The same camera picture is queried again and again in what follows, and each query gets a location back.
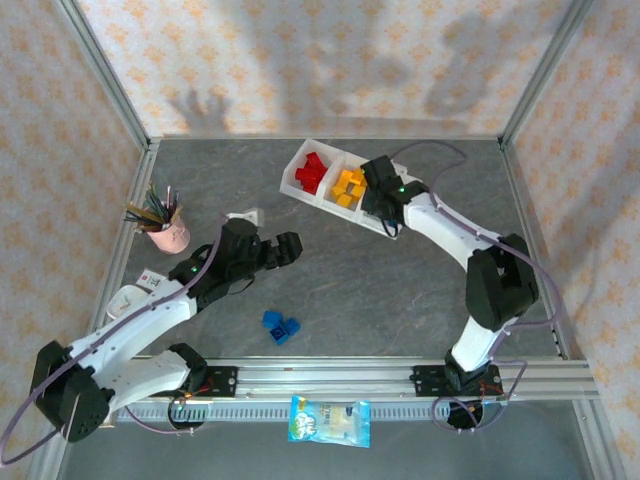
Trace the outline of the aluminium frame leg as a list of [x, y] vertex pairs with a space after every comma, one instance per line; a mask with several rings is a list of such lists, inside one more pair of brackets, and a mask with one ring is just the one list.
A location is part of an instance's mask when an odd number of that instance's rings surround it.
[[627, 480], [602, 402], [577, 400], [573, 407], [594, 480]]
[[32, 456], [27, 480], [57, 480], [67, 448], [67, 442], [56, 433]]

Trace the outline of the pink pencil cup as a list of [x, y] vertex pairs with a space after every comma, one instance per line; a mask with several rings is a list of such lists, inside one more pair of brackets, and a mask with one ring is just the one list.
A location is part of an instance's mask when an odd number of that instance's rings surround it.
[[182, 206], [178, 206], [168, 224], [160, 231], [148, 231], [146, 236], [156, 247], [166, 254], [178, 254], [184, 251], [190, 243], [191, 233], [181, 218]]

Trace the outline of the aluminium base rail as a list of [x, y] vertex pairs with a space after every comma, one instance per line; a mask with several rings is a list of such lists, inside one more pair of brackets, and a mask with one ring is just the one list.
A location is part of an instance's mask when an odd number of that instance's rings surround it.
[[[512, 401], [597, 400], [599, 392], [584, 360], [531, 357], [499, 366], [503, 389]], [[210, 359], [212, 366], [238, 368], [238, 401], [283, 401], [293, 394], [310, 399], [372, 402], [410, 401], [416, 397], [410, 381], [415, 366], [441, 365], [421, 357], [240, 357]]]

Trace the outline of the green pencil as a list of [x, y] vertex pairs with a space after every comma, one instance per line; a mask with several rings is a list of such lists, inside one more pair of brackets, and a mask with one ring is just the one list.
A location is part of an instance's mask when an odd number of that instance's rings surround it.
[[164, 206], [156, 194], [155, 187], [152, 182], [147, 186], [146, 201], [150, 211], [161, 220], [165, 219]]

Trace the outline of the small white clock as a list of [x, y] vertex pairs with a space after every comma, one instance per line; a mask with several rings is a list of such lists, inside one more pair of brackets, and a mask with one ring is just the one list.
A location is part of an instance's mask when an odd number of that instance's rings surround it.
[[106, 307], [107, 315], [116, 320], [127, 309], [145, 300], [149, 293], [137, 285], [124, 285], [112, 297]]

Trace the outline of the white plastic bin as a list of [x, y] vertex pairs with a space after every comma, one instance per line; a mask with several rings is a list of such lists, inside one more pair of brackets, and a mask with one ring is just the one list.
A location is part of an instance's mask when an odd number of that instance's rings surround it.
[[400, 230], [404, 227], [404, 224], [396, 224], [395, 222], [384, 222], [378, 218], [365, 213], [360, 206], [361, 219], [359, 223], [361, 226], [369, 228], [370, 230], [380, 233], [387, 238], [395, 239]]
[[327, 169], [331, 166], [335, 156], [341, 154], [337, 148], [317, 140], [305, 140], [283, 171], [280, 192], [304, 203], [319, 207], [321, 205], [320, 195], [318, 194], [319, 187], [317, 194], [311, 195], [305, 192], [301, 183], [295, 179], [296, 170], [305, 166], [306, 155], [310, 152], [316, 152]]
[[[328, 168], [326, 175], [321, 180], [318, 190], [318, 194], [320, 195], [321, 199], [321, 206], [323, 208], [347, 220], [354, 220], [356, 218], [356, 213], [360, 211], [363, 196], [360, 199], [356, 199], [351, 196], [353, 198], [353, 201], [348, 208], [344, 208], [336, 203], [337, 200], [334, 200], [332, 198], [331, 188], [336, 185], [336, 182], [338, 181], [339, 176], [343, 170], [362, 170], [361, 165], [363, 163], [364, 160], [361, 157], [350, 153], [341, 153], [335, 156], [335, 159], [331, 163], [331, 166]], [[353, 183], [350, 183], [346, 188], [346, 195], [349, 195], [351, 184]]]

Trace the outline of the aluminium frame side rail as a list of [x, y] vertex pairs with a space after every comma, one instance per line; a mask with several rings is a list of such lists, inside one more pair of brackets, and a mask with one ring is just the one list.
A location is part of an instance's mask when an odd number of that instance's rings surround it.
[[[540, 223], [533, 205], [533, 200], [524, 180], [515, 147], [511, 144], [501, 151], [502, 161], [512, 190], [518, 216], [527, 241], [530, 257], [544, 270], [550, 278], [551, 267], [546, 258], [547, 249]], [[564, 299], [553, 279], [536, 271], [540, 299], [549, 317], [549, 329], [563, 360], [584, 360], [584, 353], [575, 337], [575, 330], [570, 321]]]
[[112, 296], [120, 288], [135, 235], [134, 227], [124, 221], [125, 207], [129, 203], [133, 203], [136, 206], [142, 203], [156, 162], [159, 144], [160, 140], [154, 138], [150, 144], [143, 149], [129, 191], [125, 199], [119, 203], [118, 229], [111, 250], [111, 256], [106, 263], [104, 275], [100, 283], [100, 291], [89, 320], [88, 336], [92, 336], [109, 320], [106, 313], [107, 305]]

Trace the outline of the blue white snack bag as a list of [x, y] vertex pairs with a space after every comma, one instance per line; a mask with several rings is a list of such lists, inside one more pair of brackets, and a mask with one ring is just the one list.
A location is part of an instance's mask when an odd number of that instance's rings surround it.
[[312, 401], [300, 395], [291, 399], [288, 440], [369, 448], [371, 404]]

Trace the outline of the white card with red print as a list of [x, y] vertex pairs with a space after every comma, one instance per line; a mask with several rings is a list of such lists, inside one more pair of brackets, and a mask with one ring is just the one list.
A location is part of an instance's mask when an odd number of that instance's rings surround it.
[[145, 268], [137, 278], [135, 285], [148, 293], [152, 293], [166, 279], [165, 275]]

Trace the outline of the brown pencil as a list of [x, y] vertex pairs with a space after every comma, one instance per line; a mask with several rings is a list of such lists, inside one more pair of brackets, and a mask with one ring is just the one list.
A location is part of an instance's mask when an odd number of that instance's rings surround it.
[[141, 218], [146, 218], [149, 221], [154, 221], [154, 222], [158, 222], [158, 223], [160, 223], [162, 221], [162, 219], [160, 217], [158, 217], [157, 215], [155, 215], [151, 211], [145, 210], [145, 209], [143, 209], [141, 207], [137, 207], [132, 203], [128, 203], [126, 205], [126, 211], [128, 212], [129, 215], [136, 215], [136, 216], [141, 217]]

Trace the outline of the aluminium frame bar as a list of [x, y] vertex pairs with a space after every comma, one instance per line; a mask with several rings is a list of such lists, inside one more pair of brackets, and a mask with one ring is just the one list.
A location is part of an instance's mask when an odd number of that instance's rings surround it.
[[384, 141], [414, 141], [414, 140], [444, 140], [444, 141], [491, 141], [498, 142], [502, 137], [500, 135], [427, 135], [427, 136], [372, 136], [372, 135], [338, 135], [338, 134], [226, 134], [226, 135], [187, 135], [187, 134], [171, 134], [151, 136], [148, 144], [160, 143], [161, 141], [217, 141], [217, 140], [384, 140]]

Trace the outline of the aluminium frame post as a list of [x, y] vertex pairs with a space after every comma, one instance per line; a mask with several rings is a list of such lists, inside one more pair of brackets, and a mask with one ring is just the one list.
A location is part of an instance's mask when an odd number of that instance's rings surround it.
[[594, 0], [571, 0], [567, 12], [551, 37], [502, 134], [497, 137], [501, 151], [505, 151], [514, 141], [593, 2]]
[[96, 75], [128, 134], [141, 150], [146, 150], [150, 144], [150, 136], [81, 8], [79, 0], [52, 1], [67, 23], [83, 57]]

